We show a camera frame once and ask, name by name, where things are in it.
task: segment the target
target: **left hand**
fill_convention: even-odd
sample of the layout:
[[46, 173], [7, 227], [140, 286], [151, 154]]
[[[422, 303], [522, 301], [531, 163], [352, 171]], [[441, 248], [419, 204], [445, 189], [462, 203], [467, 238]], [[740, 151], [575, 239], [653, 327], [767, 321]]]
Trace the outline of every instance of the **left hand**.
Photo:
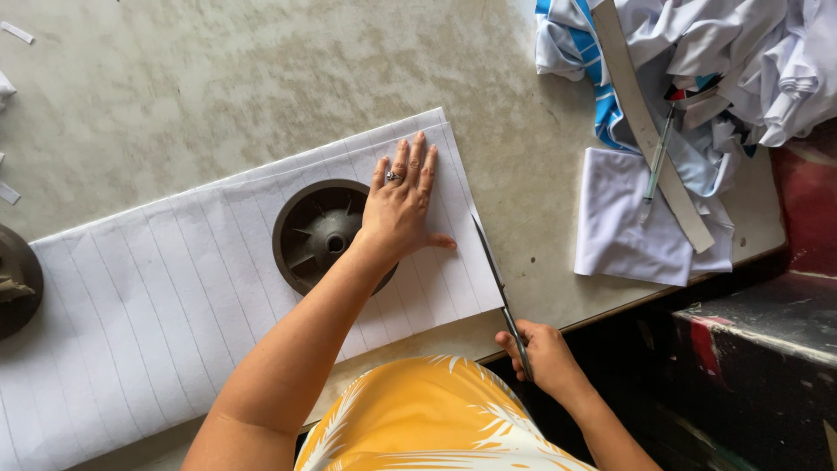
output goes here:
[[424, 133], [419, 131], [412, 148], [407, 139], [398, 142], [393, 172], [401, 179], [385, 182], [389, 156], [377, 161], [363, 210], [363, 226], [352, 248], [379, 256], [387, 267], [426, 246], [456, 248], [450, 235], [430, 232], [425, 224], [437, 153], [436, 146], [430, 146], [422, 166]]

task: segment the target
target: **person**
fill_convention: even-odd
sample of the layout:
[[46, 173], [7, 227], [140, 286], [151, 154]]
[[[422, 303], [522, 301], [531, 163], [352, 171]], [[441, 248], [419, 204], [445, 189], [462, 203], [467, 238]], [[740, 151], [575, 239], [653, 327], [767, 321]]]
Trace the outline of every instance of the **person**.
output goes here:
[[[418, 132], [412, 147], [398, 143], [389, 175], [388, 158], [377, 162], [354, 241], [236, 367], [184, 471], [593, 469], [544, 439], [500, 378], [451, 355], [394, 361], [355, 380], [311, 430], [294, 465], [300, 428], [383, 275], [423, 247], [456, 248], [449, 235], [425, 226], [436, 156], [435, 146], [424, 155]], [[525, 320], [517, 328], [535, 383], [581, 427], [599, 469], [660, 469], [599, 397], [557, 330]], [[499, 332], [496, 342], [523, 380], [511, 335]]]

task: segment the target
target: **yellow shirt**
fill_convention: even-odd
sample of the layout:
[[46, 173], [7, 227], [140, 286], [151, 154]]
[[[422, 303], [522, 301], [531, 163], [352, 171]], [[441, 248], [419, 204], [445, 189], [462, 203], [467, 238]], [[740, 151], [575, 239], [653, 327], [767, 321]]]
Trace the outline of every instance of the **yellow shirt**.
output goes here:
[[595, 471], [549, 443], [497, 375], [452, 355], [357, 378], [308, 434], [295, 471]]

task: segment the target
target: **ring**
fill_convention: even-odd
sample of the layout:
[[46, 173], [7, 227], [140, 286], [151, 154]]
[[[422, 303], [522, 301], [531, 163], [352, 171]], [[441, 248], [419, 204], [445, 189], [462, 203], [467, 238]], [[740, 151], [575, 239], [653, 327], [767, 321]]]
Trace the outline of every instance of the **ring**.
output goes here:
[[393, 172], [392, 170], [387, 170], [387, 181], [391, 182], [393, 180], [404, 180], [404, 177]]

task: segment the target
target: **pile of fabric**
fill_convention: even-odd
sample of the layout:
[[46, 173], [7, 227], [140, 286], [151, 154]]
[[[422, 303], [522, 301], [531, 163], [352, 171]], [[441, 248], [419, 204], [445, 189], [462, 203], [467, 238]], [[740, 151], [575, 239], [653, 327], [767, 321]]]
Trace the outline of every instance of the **pile of fabric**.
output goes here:
[[[682, 246], [675, 251], [679, 255], [663, 259], [652, 246], [638, 248], [636, 241], [643, 241], [639, 246], [648, 245], [655, 231], [669, 241], [670, 228], [663, 227], [659, 218], [657, 223], [639, 225], [627, 214], [638, 211], [635, 189], [647, 181], [648, 168], [637, 153], [602, 60], [590, 15], [601, 1], [538, 0], [536, 8], [537, 72], [569, 80], [589, 75], [596, 92], [596, 135], [608, 146], [627, 151], [588, 150], [576, 272], [685, 285], [689, 276], [705, 271], [706, 266], [713, 267], [712, 271], [731, 270], [731, 254], [723, 252], [732, 247], [732, 223], [716, 196], [732, 186], [737, 164], [752, 156], [754, 144], [780, 146], [837, 116], [837, 28], [829, 25], [837, 20], [837, 2], [615, 0], [637, 79], [658, 131], [671, 108], [665, 98], [672, 89], [688, 96], [710, 80], [716, 84], [709, 98], [688, 107], [668, 143], [680, 179], [716, 236], [716, 246], [710, 250], [716, 258], [708, 264], [697, 263], [701, 269], [696, 269], [694, 256], [680, 260], [686, 252]], [[626, 159], [635, 163], [627, 164]], [[622, 166], [619, 181], [599, 185], [594, 193], [590, 182], [603, 175], [614, 178], [616, 163]], [[719, 225], [728, 234], [720, 241]], [[597, 236], [601, 239], [602, 232], [593, 228], [602, 227], [608, 227], [610, 235], [594, 241]], [[625, 260], [634, 266], [627, 266]]]

